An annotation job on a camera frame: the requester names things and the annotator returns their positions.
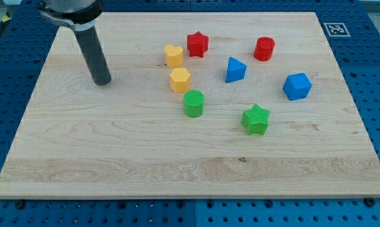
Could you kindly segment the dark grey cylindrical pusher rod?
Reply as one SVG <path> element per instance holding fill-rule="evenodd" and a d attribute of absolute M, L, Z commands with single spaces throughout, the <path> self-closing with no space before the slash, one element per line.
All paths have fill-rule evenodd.
<path fill-rule="evenodd" d="M 84 31 L 76 31 L 74 35 L 93 82 L 98 86 L 108 84 L 112 80 L 112 77 L 95 27 L 92 26 Z"/>

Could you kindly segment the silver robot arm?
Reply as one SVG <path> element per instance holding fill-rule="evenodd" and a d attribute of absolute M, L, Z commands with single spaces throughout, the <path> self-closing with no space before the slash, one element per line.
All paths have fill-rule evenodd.
<path fill-rule="evenodd" d="M 112 80 L 95 28 L 95 20 L 104 8 L 103 0 L 42 0 L 38 3 L 39 13 L 45 20 L 74 32 L 92 80 L 98 86 Z"/>

